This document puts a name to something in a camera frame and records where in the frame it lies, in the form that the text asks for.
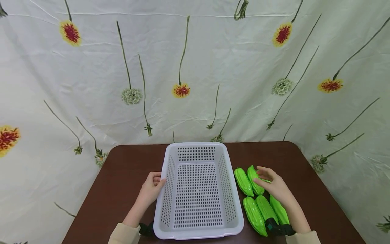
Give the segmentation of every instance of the green stem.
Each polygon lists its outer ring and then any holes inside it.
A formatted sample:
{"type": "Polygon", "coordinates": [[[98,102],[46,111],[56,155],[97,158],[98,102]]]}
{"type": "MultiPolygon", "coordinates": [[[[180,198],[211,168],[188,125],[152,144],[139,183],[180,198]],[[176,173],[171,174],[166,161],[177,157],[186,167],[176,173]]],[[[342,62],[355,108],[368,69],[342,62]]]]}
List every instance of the green stem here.
{"type": "Polygon", "coordinates": [[[186,40],[184,42],[184,50],[183,50],[183,56],[181,56],[181,61],[180,61],[180,68],[179,68],[179,85],[181,85],[181,79],[180,79],[180,74],[181,74],[181,65],[183,63],[183,58],[184,58],[184,53],[186,52],[186,47],[187,47],[187,36],[188,36],[188,22],[190,20],[190,16],[187,16],[187,27],[186,27],[186,40]]]}
{"type": "Polygon", "coordinates": [[[295,16],[294,16],[294,18],[292,19],[291,23],[294,23],[294,20],[295,20],[296,16],[298,15],[299,9],[300,9],[301,6],[302,6],[302,2],[303,2],[303,0],[301,0],[301,3],[299,4],[298,10],[296,11],[295,16]]]}
{"type": "Polygon", "coordinates": [[[69,20],[72,21],[71,12],[69,10],[68,2],[66,0],[65,0],[65,4],[66,4],[66,9],[68,10],[68,14],[69,14],[69,20]]]}
{"type": "Polygon", "coordinates": [[[362,135],[364,135],[364,133],[363,133],[363,134],[361,134],[360,136],[356,137],[356,139],[355,139],[355,140],[351,141],[351,142],[350,142],[350,143],[348,143],[346,146],[344,146],[344,147],[342,147],[341,149],[339,149],[339,150],[335,151],[334,153],[331,153],[331,154],[329,154],[329,155],[328,155],[328,156],[326,156],[325,158],[328,158],[328,157],[332,156],[333,154],[336,154],[336,153],[338,153],[339,151],[343,150],[343,149],[344,149],[344,148],[346,148],[347,146],[349,146],[349,145],[351,145],[352,143],[354,143],[354,142],[355,142],[357,139],[359,139],[359,137],[361,137],[362,135]]]}
{"type": "Polygon", "coordinates": [[[337,78],[337,75],[339,74],[339,72],[341,71],[342,68],[344,68],[344,66],[356,55],[358,54],[358,52],[360,52],[363,48],[365,48],[371,41],[372,39],[378,35],[378,33],[383,29],[383,27],[385,27],[385,25],[387,24],[387,22],[389,22],[390,20],[390,17],[387,18],[387,20],[385,21],[385,23],[382,25],[382,27],[369,39],[369,41],[364,44],[364,46],[362,46],[362,48],[360,48],[356,53],[354,53],[342,66],[341,68],[336,72],[335,76],[333,76],[333,80],[335,80],[337,78]]]}
{"type": "Polygon", "coordinates": [[[356,117],[356,119],[354,119],[353,121],[352,121],[352,123],[351,124],[349,124],[348,125],[348,127],[347,128],[345,128],[342,132],[340,132],[340,133],[338,133],[338,134],[336,134],[335,136],[333,136],[333,137],[336,137],[336,136],[338,136],[338,135],[340,135],[341,133],[343,133],[344,131],[346,131],[372,104],[374,104],[376,101],[378,101],[378,99],[380,99],[380,98],[377,98],[377,99],[375,99],[375,101],[373,101],[372,103],[370,103],[370,105],[368,105],[357,117],[356,117]]]}
{"type": "Polygon", "coordinates": [[[45,101],[45,100],[43,100],[44,102],[45,102],[45,104],[46,104],[46,106],[50,109],[50,111],[51,111],[51,113],[52,114],[54,114],[54,116],[61,122],[61,123],[63,123],[65,126],[66,126],[66,128],[68,128],[73,134],[74,134],[74,136],[77,138],[77,140],[78,140],[78,146],[80,146],[80,139],[78,138],[78,136],[76,135],[76,133],[73,131],[73,130],[71,130],[70,128],[69,128],[69,126],[67,126],[54,112],[53,112],[53,110],[50,108],[50,106],[48,105],[48,103],[45,101]]]}
{"type": "Polygon", "coordinates": [[[215,118],[216,118],[216,116],[217,116],[218,91],[219,91],[219,85],[218,85],[218,89],[217,89],[217,96],[216,96],[216,98],[215,98],[215,113],[214,113],[214,119],[213,119],[213,122],[211,123],[210,126],[213,126],[214,121],[215,121],[215,118]]]}
{"type": "Polygon", "coordinates": [[[122,47],[122,53],[123,53],[124,64],[126,65],[127,77],[129,78],[129,85],[130,85],[130,89],[131,89],[129,68],[127,67],[126,55],[124,54],[122,35],[121,35],[121,30],[119,29],[119,22],[118,22],[118,21],[117,21],[117,26],[118,26],[119,39],[120,39],[120,41],[121,41],[121,47],[122,47]]]}
{"type": "Polygon", "coordinates": [[[293,124],[290,125],[290,127],[289,127],[289,129],[287,130],[286,134],[284,134],[283,141],[284,141],[284,139],[286,139],[287,133],[289,132],[289,130],[291,129],[292,126],[293,126],[293,124]]]}
{"type": "Polygon", "coordinates": [[[65,209],[61,208],[56,202],[54,202],[54,204],[57,206],[57,208],[61,209],[61,210],[64,211],[65,213],[69,214],[70,216],[76,217],[74,214],[71,214],[71,213],[69,213],[68,211],[66,211],[65,209]]]}
{"type": "Polygon", "coordinates": [[[278,112],[276,113],[275,117],[273,118],[273,121],[275,121],[276,116],[278,115],[279,111],[281,110],[281,108],[283,107],[283,105],[285,104],[285,102],[287,101],[287,99],[289,99],[289,97],[291,96],[291,94],[293,93],[293,91],[295,90],[295,88],[298,86],[299,82],[301,82],[303,76],[305,75],[305,73],[306,73],[306,71],[307,71],[307,68],[309,68],[309,66],[310,66],[310,64],[311,64],[311,62],[312,62],[314,56],[316,55],[316,52],[317,52],[318,48],[319,48],[319,46],[317,46],[317,49],[316,49],[316,51],[314,52],[314,54],[313,54],[312,58],[310,59],[309,63],[307,64],[306,69],[305,69],[305,71],[303,72],[301,78],[300,78],[299,81],[295,84],[295,86],[294,86],[294,88],[292,89],[292,91],[290,92],[290,94],[286,97],[286,100],[284,100],[284,102],[283,102],[282,105],[280,106],[278,112]]]}
{"type": "Polygon", "coordinates": [[[307,40],[309,39],[310,35],[312,34],[312,32],[313,32],[313,30],[314,30],[314,27],[317,25],[317,23],[318,23],[318,21],[319,21],[319,19],[320,19],[321,15],[322,15],[322,14],[320,14],[320,15],[319,15],[319,17],[318,17],[318,19],[317,19],[316,23],[314,24],[314,26],[313,26],[312,30],[310,31],[309,35],[307,36],[307,38],[306,38],[306,40],[305,40],[305,43],[304,43],[304,44],[303,44],[303,46],[301,47],[301,50],[299,50],[299,53],[298,53],[298,55],[296,56],[296,59],[295,59],[295,61],[294,61],[293,65],[291,66],[291,69],[290,69],[290,71],[287,73],[287,75],[286,75],[286,78],[285,78],[285,79],[287,79],[287,76],[288,76],[288,75],[290,74],[290,72],[292,71],[292,69],[293,69],[293,67],[294,67],[294,65],[295,65],[295,63],[296,63],[296,61],[298,60],[298,57],[299,57],[299,55],[300,55],[300,54],[301,54],[301,52],[302,52],[302,49],[303,49],[303,47],[305,46],[305,44],[306,44],[307,40]]]}
{"type": "Polygon", "coordinates": [[[140,56],[140,54],[138,54],[138,58],[140,59],[141,72],[142,72],[142,80],[144,81],[144,116],[145,116],[146,125],[148,125],[147,118],[146,118],[146,112],[145,112],[145,100],[146,100],[145,76],[144,76],[144,69],[143,69],[143,67],[142,67],[142,62],[141,62],[141,56],[140,56]]]}
{"type": "Polygon", "coordinates": [[[231,111],[231,110],[232,110],[232,108],[229,109],[229,113],[227,114],[227,118],[226,118],[225,124],[224,124],[223,127],[222,127],[222,130],[221,130],[221,132],[220,132],[220,135],[222,135],[222,131],[223,131],[223,129],[224,129],[225,126],[226,126],[226,123],[227,123],[227,120],[229,119],[229,115],[230,115],[230,111],[231,111]]]}
{"type": "Polygon", "coordinates": [[[237,14],[238,6],[240,6],[240,3],[241,3],[241,0],[238,1],[236,11],[234,12],[234,20],[239,20],[239,19],[245,18],[245,11],[246,11],[246,8],[248,7],[249,2],[248,2],[248,0],[244,0],[243,4],[241,6],[241,9],[237,14]]]}
{"type": "Polygon", "coordinates": [[[77,121],[80,123],[80,125],[84,128],[84,130],[86,131],[86,132],[88,132],[88,134],[90,134],[91,136],[92,136],[92,138],[94,139],[94,141],[95,141],[95,150],[96,150],[96,152],[99,152],[99,150],[98,150],[98,143],[96,142],[96,139],[95,139],[95,137],[83,126],[83,124],[81,123],[81,121],[78,119],[78,117],[76,116],[76,119],[77,119],[77,121]]]}

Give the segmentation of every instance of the left hand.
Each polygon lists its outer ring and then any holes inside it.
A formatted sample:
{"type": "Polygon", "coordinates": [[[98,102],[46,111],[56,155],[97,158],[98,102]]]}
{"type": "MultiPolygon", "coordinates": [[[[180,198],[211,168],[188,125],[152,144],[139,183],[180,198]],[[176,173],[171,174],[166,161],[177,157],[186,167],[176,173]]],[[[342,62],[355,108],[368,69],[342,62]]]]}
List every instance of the left hand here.
{"type": "Polygon", "coordinates": [[[160,194],[165,182],[166,179],[161,179],[161,172],[150,172],[142,184],[137,202],[145,206],[152,204],[160,194]]]}

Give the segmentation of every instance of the brown wooden table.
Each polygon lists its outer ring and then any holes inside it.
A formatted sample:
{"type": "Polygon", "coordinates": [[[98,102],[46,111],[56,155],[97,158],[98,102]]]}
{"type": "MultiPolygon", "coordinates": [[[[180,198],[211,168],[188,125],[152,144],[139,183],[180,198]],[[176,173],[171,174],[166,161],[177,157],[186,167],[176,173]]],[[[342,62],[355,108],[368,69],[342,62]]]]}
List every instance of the brown wooden table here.
{"type": "MultiPolygon", "coordinates": [[[[301,205],[322,244],[364,243],[298,147],[291,142],[226,143],[232,168],[251,165],[276,171],[301,205]]],[[[167,145],[117,146],[109,154],[62,244],[107,244],[117,223],[134,204],[150,171],[161,171],[167,145]]],[[[239,190],[240,200],[244,194],[239,190]]],[[[149,207],[142,222],[154,219],[156,205],[149,207]]],[[[249,224],[239,235],[180,243],[285,243],[284,237],[262,237],[249,224]]],[[[141,237],[139,243],[174,243],[141,237]]]]}

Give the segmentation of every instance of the beige sleeve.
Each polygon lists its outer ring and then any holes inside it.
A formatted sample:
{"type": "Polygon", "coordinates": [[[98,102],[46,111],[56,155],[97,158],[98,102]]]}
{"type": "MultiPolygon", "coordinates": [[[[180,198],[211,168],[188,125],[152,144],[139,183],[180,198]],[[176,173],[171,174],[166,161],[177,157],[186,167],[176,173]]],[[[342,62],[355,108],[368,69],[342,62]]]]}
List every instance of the beige sleeve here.
{"type": "Polygon", "coordinates": [[[137,244],[140,240],[140,229],[119,223],[110,236],[108,244],[137,244]]]}
{"type": "Polygon", "coordinates": [[[312,231],[307,234],[294,234],[286,236],[287,244],[321,244],[319,242],[317,233],[312,231]]]}

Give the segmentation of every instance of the bitter gourd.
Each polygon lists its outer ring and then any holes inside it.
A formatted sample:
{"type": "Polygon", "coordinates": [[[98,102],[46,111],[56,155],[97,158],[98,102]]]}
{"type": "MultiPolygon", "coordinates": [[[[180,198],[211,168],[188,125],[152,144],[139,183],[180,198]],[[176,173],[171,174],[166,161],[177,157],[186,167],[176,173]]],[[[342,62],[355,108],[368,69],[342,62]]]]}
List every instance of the bitter gourd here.
{"type": "Polygon", "coordinates": [[[234,171],[234,177],[241,191],[247,196],[255,196],[252,191],[252,184],[250,183],[245,171],[242,168],[237,168],[234,171]]]}
{"type": "Polygon", "coordinates": [[[265,221],[256,205],[255,200],[251,197],[246,197],[243,200],[243,205],[249,223],[252,225],[253,229],[260,235],[268,236],[265,221]]]}
{"type": "Polygon", "coordinates": [[[290,224],[289,217],[287,216],[286,210],[278,200],[276,200],[272,195],[269,197],[269,203],[271,204],[271,207],[273,211],[275,212],[276,216],[278,217],[279,224],[290,224]]]}
{"type": "Polygon", "coordinates": [[[256,204],[260,210],[261,215],[263,216],[264,220],[267,220],[269,218],[273,218],[277,224],[279,224],[278,217],[276,216],[275,212],[273,211],[271,205],[269,204],[267,198],[264,196],[257,196],[256,197],[256,204]]]}
{"type": "Polygon", "coordinates": [[[253,179],[258,178],[257,172],[255,168],[253,168],[253,165],[248,168],[248,178],[250,183],[252,184],[252,190],[256,195],[262,195],[264,193],[264,188],[257,185],[255,182],[253,182],[253,179]]]}

